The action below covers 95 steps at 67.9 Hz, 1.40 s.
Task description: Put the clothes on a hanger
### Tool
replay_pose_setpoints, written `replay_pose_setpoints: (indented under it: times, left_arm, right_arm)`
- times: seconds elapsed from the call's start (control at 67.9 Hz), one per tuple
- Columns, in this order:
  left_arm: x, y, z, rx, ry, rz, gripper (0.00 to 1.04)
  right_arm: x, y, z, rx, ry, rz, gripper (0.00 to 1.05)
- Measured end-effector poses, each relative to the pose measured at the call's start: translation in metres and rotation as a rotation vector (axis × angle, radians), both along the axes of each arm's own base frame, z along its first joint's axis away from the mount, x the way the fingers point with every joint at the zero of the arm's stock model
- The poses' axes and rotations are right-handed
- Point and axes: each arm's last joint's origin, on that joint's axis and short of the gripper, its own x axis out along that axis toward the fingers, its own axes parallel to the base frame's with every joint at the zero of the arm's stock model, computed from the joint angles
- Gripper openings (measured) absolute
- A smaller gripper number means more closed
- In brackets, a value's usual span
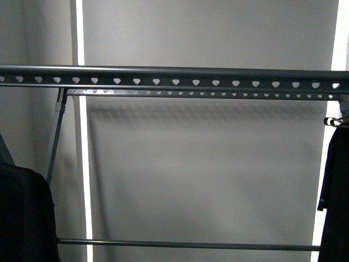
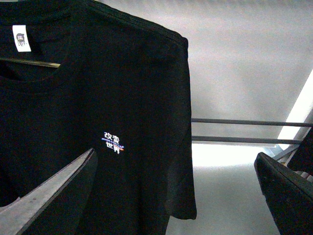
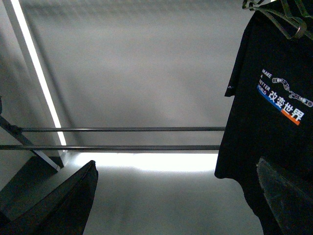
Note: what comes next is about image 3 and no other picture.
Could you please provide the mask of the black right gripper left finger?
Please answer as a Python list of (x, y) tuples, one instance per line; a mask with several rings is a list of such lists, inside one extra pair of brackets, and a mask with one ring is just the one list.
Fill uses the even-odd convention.
[(91, 160), (18, 218), (2, 226), (2, 235), (82, 235), (98, 182)]

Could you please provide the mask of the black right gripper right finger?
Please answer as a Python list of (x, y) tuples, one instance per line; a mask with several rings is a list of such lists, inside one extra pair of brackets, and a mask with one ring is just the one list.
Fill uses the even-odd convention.
[(260, 158), (258, 180), (265, 199), (285, 235), (313, 233), (313, 184)]

